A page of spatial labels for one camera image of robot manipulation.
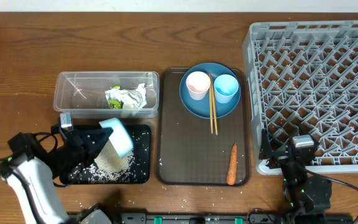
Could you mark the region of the light blue bowl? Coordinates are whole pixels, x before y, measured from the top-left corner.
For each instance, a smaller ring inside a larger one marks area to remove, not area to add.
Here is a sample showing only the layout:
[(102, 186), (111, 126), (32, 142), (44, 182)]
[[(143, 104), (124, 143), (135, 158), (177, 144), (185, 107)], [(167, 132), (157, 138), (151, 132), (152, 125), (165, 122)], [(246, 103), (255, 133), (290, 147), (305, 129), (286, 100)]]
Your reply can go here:
[(132, 139), (124, 125), (117, 118), (100, 121), (99, 124), (102, 128), (112, 129), (109, 142), (112, 144), (112, 147), (121, 159), (133, 150), (134, 145)]

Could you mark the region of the white rice heap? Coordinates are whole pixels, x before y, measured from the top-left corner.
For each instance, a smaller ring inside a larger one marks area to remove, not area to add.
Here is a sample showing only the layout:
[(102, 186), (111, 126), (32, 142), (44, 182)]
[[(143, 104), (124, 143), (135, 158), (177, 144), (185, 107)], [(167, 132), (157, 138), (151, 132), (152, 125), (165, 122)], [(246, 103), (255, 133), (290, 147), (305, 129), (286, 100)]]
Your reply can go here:
[(99, 153), (94, 163), (88, 167), (91, 183), (108, 183), (129, 177), (131, 165), (135, 162), (134, 153), (130, 151), (122, 159), (112, 144), (108, 142)]

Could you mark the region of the green white wrapper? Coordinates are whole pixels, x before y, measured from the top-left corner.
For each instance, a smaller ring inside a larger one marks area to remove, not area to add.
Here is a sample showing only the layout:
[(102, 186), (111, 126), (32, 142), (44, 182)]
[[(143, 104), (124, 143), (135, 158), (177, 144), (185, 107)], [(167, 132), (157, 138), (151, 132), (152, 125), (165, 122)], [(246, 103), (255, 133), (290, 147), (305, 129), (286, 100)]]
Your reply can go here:
[(121, 89), (120, 85), (116, 85), (112, 88), (110, 88), (109, 90), (106, 90), (104, 92), (106, 100), (108, 102), (108, 106), (110, 109), (121, 109), (122, 108), (122, 101), (118, 100), (115, 96), (114, 96), (114, 92), (118, 91)]

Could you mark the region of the white tissue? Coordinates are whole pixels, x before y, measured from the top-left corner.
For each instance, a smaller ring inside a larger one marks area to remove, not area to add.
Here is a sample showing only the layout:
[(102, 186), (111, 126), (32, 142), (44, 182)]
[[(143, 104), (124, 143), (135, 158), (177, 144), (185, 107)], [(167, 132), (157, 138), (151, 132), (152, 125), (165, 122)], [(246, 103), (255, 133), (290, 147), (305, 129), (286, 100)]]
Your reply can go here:
[(120, 97), (125, 110), (143, 108), (147, 104), (145, 84), (139, 84), (135, 90), (122, 90)]

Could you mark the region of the orange carrot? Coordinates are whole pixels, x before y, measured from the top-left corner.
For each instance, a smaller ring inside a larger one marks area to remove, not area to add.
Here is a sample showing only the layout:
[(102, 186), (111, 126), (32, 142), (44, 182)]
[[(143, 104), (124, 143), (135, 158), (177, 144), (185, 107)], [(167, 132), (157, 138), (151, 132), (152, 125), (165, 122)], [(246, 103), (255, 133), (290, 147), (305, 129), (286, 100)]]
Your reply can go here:
[(237, 178), (237, 144), (234, 143), (231, 149), (231, 156), (229, 160), (229, 167), (226, 176), (226, 183), (234, 185)]

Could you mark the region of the light blue cup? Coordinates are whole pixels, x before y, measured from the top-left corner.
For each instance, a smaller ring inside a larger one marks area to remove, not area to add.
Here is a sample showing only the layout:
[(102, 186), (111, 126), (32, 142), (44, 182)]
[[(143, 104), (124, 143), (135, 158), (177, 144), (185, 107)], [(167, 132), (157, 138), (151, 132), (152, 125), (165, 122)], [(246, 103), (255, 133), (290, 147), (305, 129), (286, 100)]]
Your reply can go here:
[(231, 101), (239, 89), (239, 82), (233, 75), (223, 74), (214, 81), (214, 95), (219, 103), (225, 104)]

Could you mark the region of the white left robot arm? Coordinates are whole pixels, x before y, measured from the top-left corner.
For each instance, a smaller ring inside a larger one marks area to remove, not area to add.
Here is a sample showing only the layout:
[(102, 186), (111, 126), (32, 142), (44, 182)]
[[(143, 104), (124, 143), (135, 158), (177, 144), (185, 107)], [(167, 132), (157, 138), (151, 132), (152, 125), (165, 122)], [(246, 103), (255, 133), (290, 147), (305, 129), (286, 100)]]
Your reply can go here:
[(16, 193), (27, 223), (79, 223), (67, 214), (54, 179), (90, 166), (113, 133), (112, 128), (19, 132), (8, 145), (12, 155), (0, 163), (0, 177)]

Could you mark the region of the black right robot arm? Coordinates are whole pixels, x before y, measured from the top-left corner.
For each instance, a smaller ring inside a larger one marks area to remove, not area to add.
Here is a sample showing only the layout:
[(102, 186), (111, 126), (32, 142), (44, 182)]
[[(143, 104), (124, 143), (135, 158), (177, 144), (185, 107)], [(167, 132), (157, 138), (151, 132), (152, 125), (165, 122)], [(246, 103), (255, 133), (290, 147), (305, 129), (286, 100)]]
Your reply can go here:
[(262, 130), (259, 159), (266, 159), (270, 169), (281, 169), (283, 191), (292, 211), (285, 215), (287, 223), (327, 223), (325, 211), (331, 208), (332, 182), (318, 175), (309, 176), (306, 165), (315, 158), (319, 142), (310, 134), (290, 139), (285, 150), (273, 150), (268, 131)]

